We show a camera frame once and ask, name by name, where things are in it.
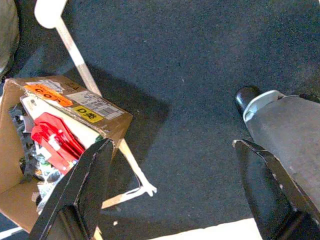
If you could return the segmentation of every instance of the white paper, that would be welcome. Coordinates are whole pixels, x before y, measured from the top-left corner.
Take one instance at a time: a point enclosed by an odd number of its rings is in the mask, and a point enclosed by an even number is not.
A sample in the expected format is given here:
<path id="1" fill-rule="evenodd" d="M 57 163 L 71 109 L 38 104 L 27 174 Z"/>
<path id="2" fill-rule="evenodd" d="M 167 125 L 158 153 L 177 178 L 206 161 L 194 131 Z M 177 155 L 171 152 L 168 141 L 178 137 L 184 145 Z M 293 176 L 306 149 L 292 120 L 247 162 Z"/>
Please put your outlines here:
<path id="1" fill-rule="evenodd" d="M 69 94 L 67 95 L 67 97 L 105 117 L 108 120 L 114 119 L 124 114 L 123 111 L 104 101 L 99 96 L 90 91 L 81 91 Z"/>

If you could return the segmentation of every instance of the cardboard box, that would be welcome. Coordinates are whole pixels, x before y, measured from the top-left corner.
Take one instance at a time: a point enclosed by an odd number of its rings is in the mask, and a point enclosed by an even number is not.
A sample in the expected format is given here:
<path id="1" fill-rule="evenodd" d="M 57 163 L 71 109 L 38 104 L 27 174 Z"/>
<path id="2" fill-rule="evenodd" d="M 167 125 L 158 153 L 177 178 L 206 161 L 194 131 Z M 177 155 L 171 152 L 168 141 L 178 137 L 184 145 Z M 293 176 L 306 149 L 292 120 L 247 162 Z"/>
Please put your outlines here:
<path id="1" fill-rule="evenodd" d="M 117 149 L 130 125 L 132 115 L 88 91 L 64 76 L 9 78 L 5 80 L 0 103 L 0 211 L 30 232 L 38 213 L 32 194 L 37 182 L 20 184 L 23 177 L 19 159 L 24 156 L 21 140 L 8 113 L 24 94 L 37 95 L 53 107 L 113 140 Z"/>

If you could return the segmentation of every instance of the shoe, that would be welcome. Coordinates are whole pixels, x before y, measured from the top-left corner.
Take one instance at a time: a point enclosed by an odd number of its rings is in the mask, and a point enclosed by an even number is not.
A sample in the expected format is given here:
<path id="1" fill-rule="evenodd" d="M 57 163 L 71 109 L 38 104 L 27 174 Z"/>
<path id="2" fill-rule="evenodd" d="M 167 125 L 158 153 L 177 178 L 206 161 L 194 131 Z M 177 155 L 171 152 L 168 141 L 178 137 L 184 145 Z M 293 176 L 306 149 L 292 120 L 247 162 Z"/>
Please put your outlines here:
<path id="1" fill-rule="evenodd" d="M 250 101 L 261 94 L 256 86 L 245 86 L 241 88 L 235 95 L 235 105 L 241 117 Z"/>

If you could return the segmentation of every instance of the dark blue carpet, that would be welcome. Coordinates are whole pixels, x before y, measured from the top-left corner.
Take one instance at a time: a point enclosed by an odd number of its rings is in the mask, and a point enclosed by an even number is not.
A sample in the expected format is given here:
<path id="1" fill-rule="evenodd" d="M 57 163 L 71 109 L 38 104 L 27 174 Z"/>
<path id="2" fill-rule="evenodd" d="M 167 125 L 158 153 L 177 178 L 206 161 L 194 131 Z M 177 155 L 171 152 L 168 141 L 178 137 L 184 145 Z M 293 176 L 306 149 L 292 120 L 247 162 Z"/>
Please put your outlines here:
<path id="1" fill-rule="evenodd" d="M 18 1 L 11 76 L 64 74 L 81 83 L 57 32 Z M 71 0 L 63 19 L 103 96 L 134 115 L 126 135 L 158 187 L 106 210 L 106 239 L 148 239 L 251 217 L 232 140 L 248 138 L 234 106 L 245 85 L 318 91 L 317 0 Z M 124 158 L 109 195 L 136 186 Z"/>

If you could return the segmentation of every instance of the black plastic item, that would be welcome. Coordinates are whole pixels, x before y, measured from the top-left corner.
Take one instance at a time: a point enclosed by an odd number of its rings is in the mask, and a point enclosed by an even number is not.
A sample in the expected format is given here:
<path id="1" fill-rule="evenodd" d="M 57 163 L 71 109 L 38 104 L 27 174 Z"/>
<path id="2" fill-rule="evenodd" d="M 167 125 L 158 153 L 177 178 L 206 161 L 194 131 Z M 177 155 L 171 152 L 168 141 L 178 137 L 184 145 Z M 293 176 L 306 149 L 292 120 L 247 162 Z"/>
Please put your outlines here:
<path id="1" fill-rule="evenodd" d="M 235 142 L 242 184 L 264 240 L 320 239 L 320 213 L 279 160 L 247 140 Z"/>
<path id="2" fill-rule="evenodd" d="M 89 240 L 95 233 L 107 180 L 113 144 L 96 142 L 57 184 L 36 221 L 29 240 Z"/>
<path id="3" fill-rule="evenodd" d="M 31 139 L 31 134 L 23 132 L 25 130 L 25 124 L 24 121 L 21 120 L 21 117 L 26 116 L 27 113 L 22 104 L 18 103 L 14 107 L 10 108 L 9 114 L 16 128 L 16 132 L 20 137 L 24 151 L 24 163 L 21 168 L 23 178 L 21 183 L 30 182 L 35 174 L 37 159 L 34 157 L 36 154 L 36 148 L 34 141 Z"/>

